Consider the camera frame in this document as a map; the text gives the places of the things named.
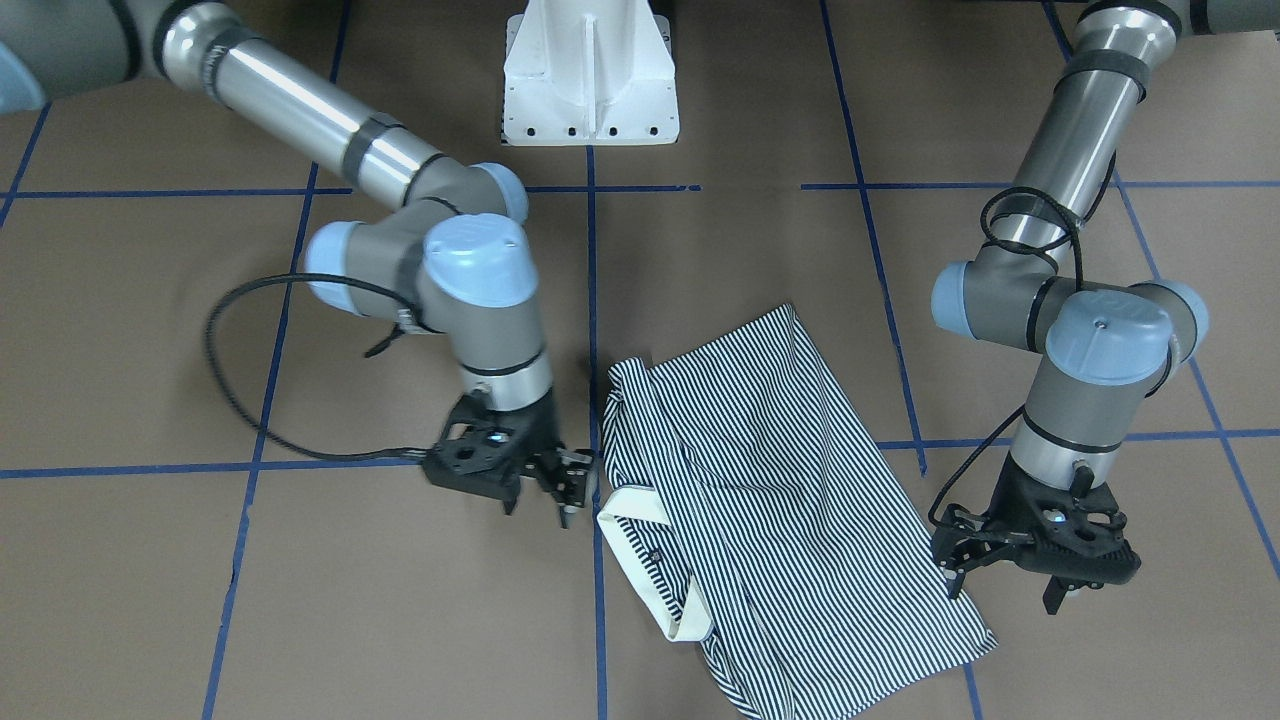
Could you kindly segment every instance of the striped shirt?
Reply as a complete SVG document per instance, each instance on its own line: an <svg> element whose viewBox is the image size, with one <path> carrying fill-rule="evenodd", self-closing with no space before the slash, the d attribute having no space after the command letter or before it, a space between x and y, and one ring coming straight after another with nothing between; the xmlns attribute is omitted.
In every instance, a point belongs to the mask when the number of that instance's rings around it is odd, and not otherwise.
<svg viewBox="0 0 1280 720"><path fill-rule="evenodd" d="M790 305L652 369L612 368L614 488L669 524L618 518L680 620L696 578L707 665L762 720L842 720L996 647L948 601L928 533Z"/></svg>

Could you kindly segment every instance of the striped cloth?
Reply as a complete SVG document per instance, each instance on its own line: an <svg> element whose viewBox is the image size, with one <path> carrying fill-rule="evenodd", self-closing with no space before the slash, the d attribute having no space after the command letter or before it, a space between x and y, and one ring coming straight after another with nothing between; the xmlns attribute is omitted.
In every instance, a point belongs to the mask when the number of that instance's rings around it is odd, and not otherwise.
<svg viewBox="0 0 1280 720"><path fill-rule="evenodd" d="M618 519L678 620L690 577L712 676L748 717L842 720L996 647L948 601L928 534L783 305L687 355L609 373L604 466L671 524Z"/></svg>

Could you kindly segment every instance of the blue joint cap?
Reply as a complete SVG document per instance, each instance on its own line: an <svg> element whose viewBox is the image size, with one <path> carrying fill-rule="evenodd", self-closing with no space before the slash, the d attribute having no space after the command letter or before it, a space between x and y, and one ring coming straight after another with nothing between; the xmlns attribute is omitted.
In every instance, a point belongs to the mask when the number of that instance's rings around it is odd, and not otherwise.
<svg viewBox="0 0 1280 720"><path fill-rule="evenodd" d="M422 268L447 295L480 307L513 307L538 291L524 228L506 215L457 215L422 241Z"/></svg>
<svg viewBox="0 0 1280 720"><path fill-rule="evenodd" d="M933 322L945 331L974 340L969 328L969 315L964 307L964 273L969 263L951 263L933 281L929 309Z"/></svg>
<svg viewBox="0 0 1280 720"><path fill-rule="evenodd" d="M525 183L520 182L516 173L498 163L479 163L471 167L489 173L502 191L502 201L507 204L507 217L525 224L529 219L529 193L525 192Z"/></svg>
<svg viewBox="0 0 1280 720"><path fill-rule="evenodd" d="M1208 334L1208 305L1204 304L1204 299L1192 286L1178 281L1158 279L1142 284L1157 284L1180 297L1190 307L1192 318L1196 319L1196 343L1192 345L1192 351L1187 354L1187 359L1190 360L1199 350L1201 343L1204 342L1204 336Z"/></svg>
<svg viewBox="0 0 1280 720"><path fill-rule="evenodd" d="M31 74L22 58L0 42L0 114L38 110L47 102L45 88Z"/></svg>
<svg viewBox="0 0 1280 720"><path fill-rule="evenodd" d="M1094 386L1126 386L1158 370L1174 322L1160 305L1116 290L1076 292L1048 329L1044 355L1068 375Z"/></svg>
<svg viewBox="0 0 1280 720"><path fill-rule="evenodd" d="M352 222L329 223L316 231L307 245L307 254L302 264L305 272L347 277L347 246L351 243L351 233L360 224ZM351 299L349 286L324 282L308 282L307 284L325 305L353 315L361 314Z"/></svg>

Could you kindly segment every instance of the white mounting bracket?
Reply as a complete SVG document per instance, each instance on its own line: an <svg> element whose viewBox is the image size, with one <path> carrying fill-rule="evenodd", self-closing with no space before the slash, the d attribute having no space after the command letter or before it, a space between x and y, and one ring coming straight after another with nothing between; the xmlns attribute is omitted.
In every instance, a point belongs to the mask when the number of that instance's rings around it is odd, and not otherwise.
<svg viewBox="0 0 1280 720"><path fill-rule="evenodd" d="M663 145L680 136L671 23L646 0L530 0L507 22L511 145Z"/></svg>

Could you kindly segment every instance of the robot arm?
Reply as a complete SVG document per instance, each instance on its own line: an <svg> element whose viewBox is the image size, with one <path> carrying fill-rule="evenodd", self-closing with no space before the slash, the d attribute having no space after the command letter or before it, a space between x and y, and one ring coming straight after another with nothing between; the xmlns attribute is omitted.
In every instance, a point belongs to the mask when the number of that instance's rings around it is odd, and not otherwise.
<svg viewBox="0 0 1280 720"><path fill-rule="evenodd" d="M393 320L399 333L448 333L466 392L435 446L415 459L431 483L502 500L507 512L521 478L534 478L567 527L593 492L594 459L559 441L521 227L529 200L515 173L463 167L275 50L221 3L0 4L0 111L138 76L204 92L394 210L375 224L321 228L306 270L393 291L421 316L337 282L312 282L314 292Z"/></svg>
<svg viewBox="0 0 1280 720"><path fill-rule="evenodd" d="M933 557L952 597L966 573L1011 560L1052 575L1043 600L1056 614L1069 592L1138 570L1107 474L1138 405L1203 342L1208 311L1178 282L1084 282L1079 255L1074 282L1057 270L1079 250L1120 135L1178 38L1275 27L1280 4L1267 0L1100 0L1082 14L1015 187L983 210L987 243L933 288L940 327L1044 356L987 511L952 503L934 519Z"/></svg>

